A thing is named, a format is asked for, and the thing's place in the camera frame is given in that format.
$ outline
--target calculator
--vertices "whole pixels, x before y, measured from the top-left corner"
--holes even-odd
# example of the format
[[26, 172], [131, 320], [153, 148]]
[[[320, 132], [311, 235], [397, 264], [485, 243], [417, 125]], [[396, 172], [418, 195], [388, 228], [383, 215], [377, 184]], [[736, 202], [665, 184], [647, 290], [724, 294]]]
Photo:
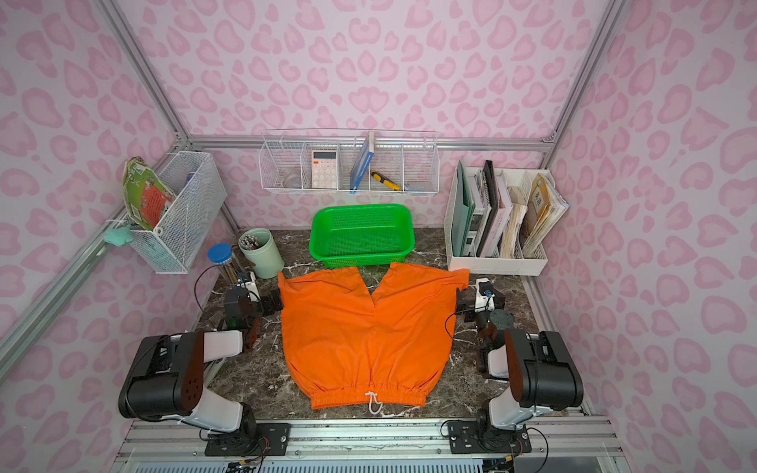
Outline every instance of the calculator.
[[311, 154], [314, 189], [336, 189], [339, 179], [336, 151], [313, 151]]

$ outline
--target drawstring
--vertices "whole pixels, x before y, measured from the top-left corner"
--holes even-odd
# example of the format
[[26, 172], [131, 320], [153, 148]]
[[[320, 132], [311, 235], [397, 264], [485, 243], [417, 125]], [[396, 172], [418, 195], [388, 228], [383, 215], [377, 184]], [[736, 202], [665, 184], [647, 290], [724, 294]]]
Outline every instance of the drawstring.
[[[384, 403], [380, 403], [379, 400], [376, 398], [378, 394], [374, 393], [373, 391], [368, 391], [366, 393], [366, 396], [371, 396], [371, 398], [368, 400], [368, 412], [370, 412], [373, 415], [378, 415], [381, 413], [381, 409], [384, 409]], [[378, 410], [376, 412], [373, 412], [373, 403], [378, 404]]]

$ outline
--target wire mesh basket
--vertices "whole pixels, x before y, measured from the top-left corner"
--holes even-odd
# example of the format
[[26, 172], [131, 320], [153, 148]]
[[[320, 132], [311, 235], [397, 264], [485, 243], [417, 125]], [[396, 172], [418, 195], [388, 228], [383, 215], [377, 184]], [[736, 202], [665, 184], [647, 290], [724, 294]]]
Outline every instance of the wire mesh basket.
[[[350, 189], [350, 172], [368, 130], [267, 130], [260, 149], [260, 181], [271, 192], [372, 192], [436, 194], [439, 192], [439, 150], [435, 132], [375, 131], [375, 154], [357, 190]], [[335, 188], [314, 188], [314, 151], [335, 153]], [[393, 191], [371, 177], [377, 171], [400, 186]]]
[[158, 175], [177, 194], [176, 200], [153, 230], [132, 230], [131, 245], [156, 273], [186, 274], [226, 190], [209, 153], [180, 151]]

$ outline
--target blue lid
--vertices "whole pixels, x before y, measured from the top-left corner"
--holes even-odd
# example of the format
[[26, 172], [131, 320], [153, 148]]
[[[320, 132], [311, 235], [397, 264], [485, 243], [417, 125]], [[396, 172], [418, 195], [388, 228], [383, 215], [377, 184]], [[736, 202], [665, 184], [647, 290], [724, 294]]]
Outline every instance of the blue lid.
[[207, 258], [212, 264], [224, 264], [232, 259], [232, 247], [228, 243], [219, 243], [207, 251]]

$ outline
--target green plastic basket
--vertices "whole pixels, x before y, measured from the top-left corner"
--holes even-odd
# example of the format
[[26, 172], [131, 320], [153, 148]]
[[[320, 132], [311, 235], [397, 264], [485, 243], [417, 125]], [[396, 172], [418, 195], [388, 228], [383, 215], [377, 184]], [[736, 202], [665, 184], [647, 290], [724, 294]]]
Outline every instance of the green plastic basket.
[[399, 204], [328, 207], [310, 232], [310, 254], [328, 268], [402, 262], [415, 246], [413, 218]]

